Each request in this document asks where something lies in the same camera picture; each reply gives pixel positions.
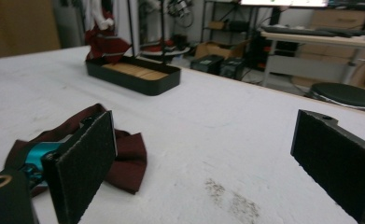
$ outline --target black tray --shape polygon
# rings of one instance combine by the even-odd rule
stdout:
[[[87,60],[86,67],[89,76],[91,77],[97,77],[132,91],[138,91],[150,96],[162,94],[163,92],[179,85],[180,68],[169,66],[164,63],[154,63],[128,56],[123,56],[119,62],[129,63],[131,65],[158,71],[166,74],[167,76],[157,80],[146,80],[140,77],[131,76],[110,68],[103,67],[104,64],[108,63],[103,58]]]

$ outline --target folded cloth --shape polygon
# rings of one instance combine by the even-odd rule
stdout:
[[[22,153],[28,153],[26,147],[39,142],[58,142],[64,139],[67,135],[73,134],[79,129],[79,123],[90,116],[100,112],[105,112],[105,108],[100,105],[92,105],[65,121],[57,128],[45,131],[33,140],[26,142],[17,140],[10,150],[5,168],[19,169],[15,160],[21,156]],[[144,141],[140,133],[130,135],[129,133],[115,129],[116,145],[118,149],[118,156],[113,161],[112,166],[105,177],[105,181],[123,189],[131,194],[135,194],[142,183],[145,171],[147,169],[147,151],[145,149]],[[44,187],[37,187],[33,190],[32,195],[46,190]]]

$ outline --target bright screen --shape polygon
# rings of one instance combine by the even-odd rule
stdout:
[[[326,7],[328,0],[241,0],[247,6]]]

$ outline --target white table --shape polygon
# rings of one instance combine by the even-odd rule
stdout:
[[[189,69],[179,86],[146,96],[89,77],[88,51],[0,59],[0,171],[16,139],[95,103],[113,111],[116,128],[144,137],[140,191],[103,184],[80,223],[356,223],[290,147],[299,109],[332,116],[364,140],[365,112]],[[57,222],[48,192],[34,205],[41,223]]]
[[[287,74],[297,77],[309,77],[320,80],[341,82],[348,84],[354,75],[358,56],[365,49],[365,40],[345,37],[326,37],[312,35],[285,35],[261,32],[266,39],[273,40],[271,51],[267,58],[262,86],[266,86],[271,72]],[[275,55],[277,41],[287,41],[299,44],[327,45],[354,49],[354,54],[348,64],[329,63],[304,58]]]

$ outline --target black stool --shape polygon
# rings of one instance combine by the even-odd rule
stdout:
[[[365,111],[365,90],[340,83],[316,83],[308,97]]]

